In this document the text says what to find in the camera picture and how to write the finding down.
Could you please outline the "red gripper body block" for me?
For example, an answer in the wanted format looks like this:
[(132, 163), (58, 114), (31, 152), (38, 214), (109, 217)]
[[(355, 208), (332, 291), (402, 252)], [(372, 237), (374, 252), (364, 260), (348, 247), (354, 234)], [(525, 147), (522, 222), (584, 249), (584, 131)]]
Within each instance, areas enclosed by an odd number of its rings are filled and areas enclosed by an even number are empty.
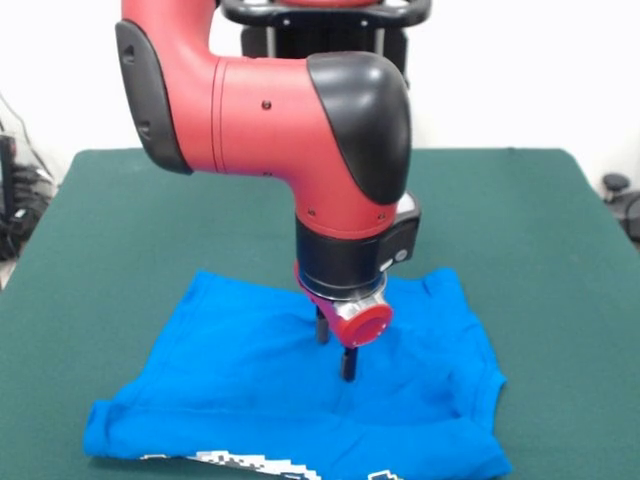
[(315, 309), (324, 312), (330, 328), (330, 338), (335, 336), (344, 347), (361, 347), (375, 341), (391, 324), (393, 309), (384, 294), (387, 275), (383, 274), (376, 288), (367, 294), (357, 294), (352, 299), (337, 300), (312, 292), (303, 283), (298, 262), (294, 263), (294, 275)]

